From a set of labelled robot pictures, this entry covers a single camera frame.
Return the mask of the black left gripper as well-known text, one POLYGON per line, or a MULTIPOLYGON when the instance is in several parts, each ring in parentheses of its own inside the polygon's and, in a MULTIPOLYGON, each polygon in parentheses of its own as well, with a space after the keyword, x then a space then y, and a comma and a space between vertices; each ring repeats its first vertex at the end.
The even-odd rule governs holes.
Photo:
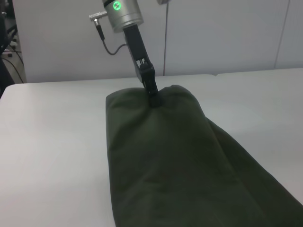
POLYGON ((142 82, 152 108, 161 106, 161 98, 155 81, 155 70, 151 63, 137 25, 123 29, 125 40, 132 57, 135 72, 142 82))

